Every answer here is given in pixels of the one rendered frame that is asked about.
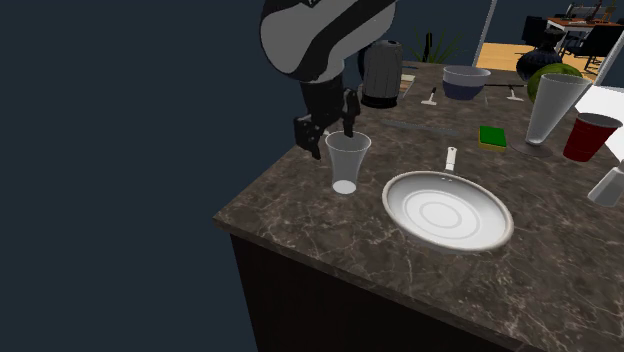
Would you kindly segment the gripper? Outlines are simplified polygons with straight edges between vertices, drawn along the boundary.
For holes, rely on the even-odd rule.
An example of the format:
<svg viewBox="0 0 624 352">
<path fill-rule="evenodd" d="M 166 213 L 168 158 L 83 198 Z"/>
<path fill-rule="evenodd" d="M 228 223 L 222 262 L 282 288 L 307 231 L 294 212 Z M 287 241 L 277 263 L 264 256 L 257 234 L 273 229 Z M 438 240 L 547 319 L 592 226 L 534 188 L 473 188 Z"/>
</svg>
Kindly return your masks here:
<svg viewBox="0 0 624 352">
<path fill-rule="evenodd" d="M 320 160 L 318 143 L 326 127 L 342 118 L 344 134 L 354 136 L 355 118 L 361 113 L 358 94 L 344 89 L 342 74 L 324 82 L 301 82 L 300 88 L 308 115 L 293 119 L 295 142 Z"/>
</svg>

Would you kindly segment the clear glass cup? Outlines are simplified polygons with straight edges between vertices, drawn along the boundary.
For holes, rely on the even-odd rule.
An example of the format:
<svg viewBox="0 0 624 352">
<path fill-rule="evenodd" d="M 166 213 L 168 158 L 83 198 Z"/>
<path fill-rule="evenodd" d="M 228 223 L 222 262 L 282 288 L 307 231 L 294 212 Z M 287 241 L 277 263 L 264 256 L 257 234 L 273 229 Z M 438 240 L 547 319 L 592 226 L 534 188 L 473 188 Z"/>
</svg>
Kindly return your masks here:
<svg viewBox="0 0 624 352">
<path fill-rule="evenodd" d="M 332 166 L 332 189 L 342 195 L 354 193 L 359 170 L 371 146 L 371 139 L 356 131 L 352 137 L 348 137 L 343 131 L 336 131 L 326 136 L 325 143 Z"/>
</svg>

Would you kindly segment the grey electric kettle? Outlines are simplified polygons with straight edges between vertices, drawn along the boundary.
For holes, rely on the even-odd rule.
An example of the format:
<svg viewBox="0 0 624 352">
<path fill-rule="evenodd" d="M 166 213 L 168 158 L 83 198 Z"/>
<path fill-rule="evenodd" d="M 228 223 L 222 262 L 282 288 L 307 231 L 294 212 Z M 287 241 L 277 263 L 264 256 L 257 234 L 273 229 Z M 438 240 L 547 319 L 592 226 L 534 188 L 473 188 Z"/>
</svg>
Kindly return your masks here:
<svg viewBox="0 0 624 352">
<path fill-rule="evenodd" d="M 358 52 L 363 105 L 376 109 L 397 105 L 402 58 L 402 44 L 394 40 L 378 40 Z"/>
</svg>

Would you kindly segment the green potted plant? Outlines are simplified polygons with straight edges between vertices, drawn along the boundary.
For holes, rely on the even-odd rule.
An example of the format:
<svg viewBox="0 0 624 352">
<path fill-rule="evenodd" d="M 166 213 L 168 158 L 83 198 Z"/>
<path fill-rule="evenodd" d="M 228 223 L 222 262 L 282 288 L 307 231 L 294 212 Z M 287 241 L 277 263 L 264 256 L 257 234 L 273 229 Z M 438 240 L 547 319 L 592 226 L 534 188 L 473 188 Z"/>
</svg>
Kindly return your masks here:
<svg viewBox="0 0 624 352">
<path fill-rule="evenodd" d="M 438 38 L 435 38 L 431 30 L 424 33 L 424 38 L 421 38 L 416 32 L 417 43 L 413 46 L 407 46 L 408 53 L 418 62 L 445 63 L 463 52 L 461 41 L 464 35 L 458 33 L 448 43 L 445 43 L 445 36 L 445 30 L 441 32 Z"/>
</svg>

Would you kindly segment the grey and blue bowl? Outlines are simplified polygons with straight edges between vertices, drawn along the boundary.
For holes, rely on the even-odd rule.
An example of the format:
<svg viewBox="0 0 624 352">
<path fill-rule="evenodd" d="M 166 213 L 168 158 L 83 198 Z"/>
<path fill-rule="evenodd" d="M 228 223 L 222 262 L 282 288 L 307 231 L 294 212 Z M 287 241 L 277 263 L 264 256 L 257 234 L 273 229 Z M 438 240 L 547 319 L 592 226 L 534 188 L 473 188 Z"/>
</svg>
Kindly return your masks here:
<svg viewBox="0 0 624 352">
<path fill-rule="evenodd" d="M 491 72 L 483 68 L 445 66 L 442 79 L 444 94 L 454 100 L 472 100 L 482 91 L 490 75 Z"/>
</svg>

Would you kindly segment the white frying pan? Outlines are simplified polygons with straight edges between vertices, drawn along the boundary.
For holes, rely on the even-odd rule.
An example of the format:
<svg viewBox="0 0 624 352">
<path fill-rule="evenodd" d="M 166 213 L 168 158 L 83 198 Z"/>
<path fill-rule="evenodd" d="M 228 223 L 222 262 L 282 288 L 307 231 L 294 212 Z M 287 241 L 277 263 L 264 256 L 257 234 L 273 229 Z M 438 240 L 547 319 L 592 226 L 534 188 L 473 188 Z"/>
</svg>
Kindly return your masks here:
<svg viewBox="0 0 624 352">
<path fill-rule="evenodd" d="M 455 174 L 457 152 L 447 149 L 441 172 L 410 171 L 389 180 L 382 191 L 384 209 L 403 235 L 433 250 L 496 250 L 511 239 L 513 217 L 492 192 Z"/>
</svg>

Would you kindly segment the green and yellow sponge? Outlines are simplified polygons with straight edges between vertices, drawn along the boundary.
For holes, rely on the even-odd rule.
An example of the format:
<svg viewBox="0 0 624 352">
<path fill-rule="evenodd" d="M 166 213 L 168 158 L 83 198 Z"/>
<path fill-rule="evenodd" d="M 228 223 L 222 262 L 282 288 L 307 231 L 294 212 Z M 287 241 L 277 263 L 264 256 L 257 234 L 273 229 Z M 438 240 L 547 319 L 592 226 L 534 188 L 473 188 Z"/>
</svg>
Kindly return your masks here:
<svg viewBox="0 0 624 352">
<path fill-rule="evenodd" d="M 504 130 L 491 126 L 480 126 L 478 146 L 485 150 L 504 152 L 507 148 Z"/>
</svg>

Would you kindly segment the dark kitchen counter cabinet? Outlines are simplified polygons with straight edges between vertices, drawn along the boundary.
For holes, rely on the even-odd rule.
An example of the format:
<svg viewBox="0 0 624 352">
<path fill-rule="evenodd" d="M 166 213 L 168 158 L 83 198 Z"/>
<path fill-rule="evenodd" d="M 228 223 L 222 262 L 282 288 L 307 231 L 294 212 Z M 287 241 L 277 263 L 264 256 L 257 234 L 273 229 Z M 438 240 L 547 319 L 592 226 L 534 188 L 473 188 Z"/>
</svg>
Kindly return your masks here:
<svg viewBox="0 0 624 352">
<path fill-rule="evenodd" d="M 231 237 L 258 352 L 511 352 Z"/>
</svg>

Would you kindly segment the green watermelon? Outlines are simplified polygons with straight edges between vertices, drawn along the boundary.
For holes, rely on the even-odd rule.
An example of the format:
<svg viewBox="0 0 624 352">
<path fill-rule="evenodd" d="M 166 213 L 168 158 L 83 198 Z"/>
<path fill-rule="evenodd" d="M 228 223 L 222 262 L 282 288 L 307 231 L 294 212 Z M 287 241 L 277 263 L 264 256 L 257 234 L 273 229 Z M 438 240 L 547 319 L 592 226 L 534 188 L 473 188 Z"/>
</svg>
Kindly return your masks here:
<svg viewBox="0 0 624 352">
<path fill-rule="evenodd" d="M 528 94 L 529 99 L 532 102 L 536 100 L 539 81 L 540 81 L 541 76 L 544 74 L 565 74 L 565 75 L 582 77 L 582 74 L 578 69 L 568 64 L 552 63 L 549 65 L 546 65 L 540 68 L 539 70 L 537 70 L 528 80 L 527 94 Z"/>
</svg>

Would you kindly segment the dark round vase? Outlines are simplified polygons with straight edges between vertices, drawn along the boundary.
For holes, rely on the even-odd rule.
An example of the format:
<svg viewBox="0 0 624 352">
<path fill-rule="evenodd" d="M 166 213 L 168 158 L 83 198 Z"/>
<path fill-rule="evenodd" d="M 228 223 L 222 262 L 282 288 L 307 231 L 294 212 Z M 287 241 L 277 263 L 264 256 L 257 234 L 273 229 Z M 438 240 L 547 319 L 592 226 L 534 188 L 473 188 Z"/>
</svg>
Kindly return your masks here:
<svg viewBox="0 0 624 352">
<path fill-rule="evenodd" d="M 564 37 L 565 32 L 558 28 L 548 28 L 536 33 L 530 41 L 531 44 L 536 44 L 536 48 L 523 54 L 516 64 L 516 72 L 520 78 L 528 81 L 539 69 L 561 63 L 562 58 L 555 46 Z"/>
</svg>

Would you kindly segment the tall clear footed glass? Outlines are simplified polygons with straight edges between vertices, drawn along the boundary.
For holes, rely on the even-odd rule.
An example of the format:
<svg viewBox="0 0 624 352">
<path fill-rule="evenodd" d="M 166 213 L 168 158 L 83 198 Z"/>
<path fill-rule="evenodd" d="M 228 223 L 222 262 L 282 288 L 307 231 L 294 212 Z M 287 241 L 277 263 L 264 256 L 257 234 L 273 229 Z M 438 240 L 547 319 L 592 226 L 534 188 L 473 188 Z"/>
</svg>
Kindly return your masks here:
<svg viewBox="0 0 624 352">
<path fill-rule="evenodd" d="M 511 139 L 511 147 L 532 157 L 552 156 L 553 151 L 544 145 L 545 140 L 591 85 L 592 81 L 584 77 L 557 73 L 542 75 L 526 136 L 523 140 Z"/>
</svg>

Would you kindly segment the red plastic cup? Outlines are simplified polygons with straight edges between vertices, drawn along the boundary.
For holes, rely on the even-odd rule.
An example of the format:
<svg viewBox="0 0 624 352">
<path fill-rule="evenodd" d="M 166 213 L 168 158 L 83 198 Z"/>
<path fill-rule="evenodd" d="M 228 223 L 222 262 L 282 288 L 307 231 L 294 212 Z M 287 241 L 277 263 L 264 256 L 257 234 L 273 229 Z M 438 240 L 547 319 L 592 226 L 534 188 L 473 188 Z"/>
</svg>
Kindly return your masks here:
<svg viewBox="0 0 624 352">
<path fill-rule="evenodd" d="M 563 155 L 573 161 L 587 162 L 604 145 L 623 123 L 615 118 L 579 113 L 563 150 Z"/>
</svg>

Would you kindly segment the dining table with chairs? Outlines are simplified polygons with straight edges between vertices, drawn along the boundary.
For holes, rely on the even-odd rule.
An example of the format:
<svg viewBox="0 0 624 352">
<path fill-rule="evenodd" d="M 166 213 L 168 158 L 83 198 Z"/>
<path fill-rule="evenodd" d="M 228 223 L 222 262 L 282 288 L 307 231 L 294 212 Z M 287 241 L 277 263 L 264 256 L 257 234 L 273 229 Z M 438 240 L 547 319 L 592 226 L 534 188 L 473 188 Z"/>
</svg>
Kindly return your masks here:
<svg viewBox="0 0 624 352">
<path fill-rule="evenodd" d="M 608 57 L 624 33 L 624 18 L 611 21 L 616 9 L 615 5 L 603 6 L 599 0 L 592 6 L 571 3 L 564 14 L 554 17 L 527 16 L 521 40 L 537 48 L 543 42 L 544 31 L 556 29 L 563 33 L 553 44 L 557 54 L 561 58 L 565 55 L 586 58 L 583 70 L 597 75 L 602 59 Z"/>
</svg>

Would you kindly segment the long black-handled white scraper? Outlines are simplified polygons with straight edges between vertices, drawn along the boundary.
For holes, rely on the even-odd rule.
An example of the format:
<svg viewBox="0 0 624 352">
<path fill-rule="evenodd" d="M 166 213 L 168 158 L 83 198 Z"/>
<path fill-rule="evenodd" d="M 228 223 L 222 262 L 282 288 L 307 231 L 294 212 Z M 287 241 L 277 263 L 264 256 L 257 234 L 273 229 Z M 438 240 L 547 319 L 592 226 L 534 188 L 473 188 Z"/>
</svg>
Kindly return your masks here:
<svg viewBox="0 0 624 352">
<path fill-rule="evenodd" d="M 523 88 L 526 87 L 525 84 L 485 84 L 485 86 L 489 86 L 489 87 L 507 87 L 510 90 L 510 95 L 507 97 L 508 100 L 511 101 L 519 101 L 522 102 L 524 101 L 524 99 L 518 97 L 515 93 L 515 89 L 516 88 Z"/>
</svg>

